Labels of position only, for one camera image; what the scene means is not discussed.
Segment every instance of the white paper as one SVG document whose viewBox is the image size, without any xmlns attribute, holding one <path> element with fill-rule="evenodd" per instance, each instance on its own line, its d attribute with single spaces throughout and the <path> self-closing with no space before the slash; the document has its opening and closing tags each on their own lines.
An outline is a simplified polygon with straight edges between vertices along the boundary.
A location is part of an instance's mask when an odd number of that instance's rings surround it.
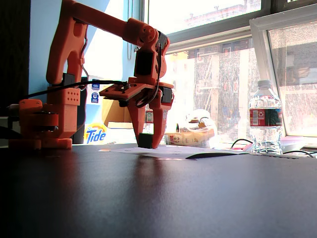
<svg viewBox="0 0 317 238">
<path fill-rule="evenodd" d="M 157 149 L 146 149 L 140 147 L 134 148 L 124 148 L 112 150 L 112 152 L 135 154 L 135 155 L 144 155 L 144 156 L 153 156 L 157 158 L 170 158 L 170 159 L 186 159 L 193 155 L 202 155 L 202 157 L 212 157 L 214 153 L 228 153 L 230 154 L 245 154 L 242 151 L 234 150 L 215 150 L 207 149 L 200 147 L 189 147 L 189 146 L 175 146 L 175 145 L 159 145 Z"/>
</svg>

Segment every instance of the robotic arm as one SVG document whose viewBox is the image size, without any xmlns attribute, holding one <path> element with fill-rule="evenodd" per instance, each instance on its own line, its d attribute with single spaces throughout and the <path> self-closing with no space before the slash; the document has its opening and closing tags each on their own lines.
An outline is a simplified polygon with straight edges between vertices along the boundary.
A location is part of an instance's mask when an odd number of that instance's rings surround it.
<svg viewBox="0 0 317 238">
<path fill-rule="evenodd" d="M 128 107 L 140 147 L 157 148 L 164 135 L 166 116 L 173 101 L 173 86 L 159 82 L 166 73 L 165 53 L 169 39 L 148 24 L 130 18 L 127 22 L 75 2 L 63 0 L 59 23 L 51 45 L 47 81 L 54 87 L 65 85 L 64 63 L 72 83 L 81 81 L 84 63 L 84 38 L 88 25 L 93 25 L 141 47 L 137 51 L 134 76 L 128 83 L 112 85 L 100 92 L 107 99 L 118 100 Z M 48 103 L 21 100 L 20 125 L 22 140 L 11 140 L 9 147 L 71 148 L 77 129 L 79 88 L 65 88 L 48 94 Z M 154 134 L 142 134 L 145 105 L 153 109 Z"/>
</svg>

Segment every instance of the glass pane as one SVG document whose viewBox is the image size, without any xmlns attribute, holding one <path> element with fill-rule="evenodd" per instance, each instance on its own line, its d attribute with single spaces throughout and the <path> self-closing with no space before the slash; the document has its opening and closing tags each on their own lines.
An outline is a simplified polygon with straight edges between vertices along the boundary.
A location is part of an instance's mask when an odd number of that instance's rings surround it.
<svg viewBox="0 0 317 238">
<path fill-rule="evenodd" d="M 261 0 L 150 0 L 149 24 L 164 34 L 261 9 Z"/>
<path fill-rule="evenodd" d="M 269 31 L 288 135 L 317 136 L 317 22 Z"/>
<path fill-rule="evenodd" d="M 257 90 L 259 71 L 253 40 L 213 45 L 165 57 L 161 79 L 174 85 L 175 99 L 166 131 L 196 109 L 210 112 L 221 142 L 249 138 L 248 102 Z"/>
</svg>

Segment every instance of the small black cube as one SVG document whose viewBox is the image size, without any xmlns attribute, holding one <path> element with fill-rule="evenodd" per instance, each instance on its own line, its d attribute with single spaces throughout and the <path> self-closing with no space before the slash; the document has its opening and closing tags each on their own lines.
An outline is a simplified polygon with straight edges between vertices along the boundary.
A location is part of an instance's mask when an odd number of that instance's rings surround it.
<svg viewBox="0 0 317 238">
<path fill-rule="evenodd" d="M 140 133 L 139 134 L 139 147 L 152 149 L 152 134 Z"/>
</svg>

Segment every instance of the plastic bottle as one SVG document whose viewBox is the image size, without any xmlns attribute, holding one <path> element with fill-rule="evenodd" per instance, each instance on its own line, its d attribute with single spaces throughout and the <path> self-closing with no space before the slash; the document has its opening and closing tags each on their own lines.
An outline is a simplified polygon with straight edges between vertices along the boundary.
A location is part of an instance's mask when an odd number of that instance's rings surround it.
<svg viewBox="0 0 317 238">
<path fill-rule="evenodd" d="M 282 154 L 282 107 L 269 80 L 258 81 L 259 89 L 249 102 L 252 153 Z"/>
</svg>

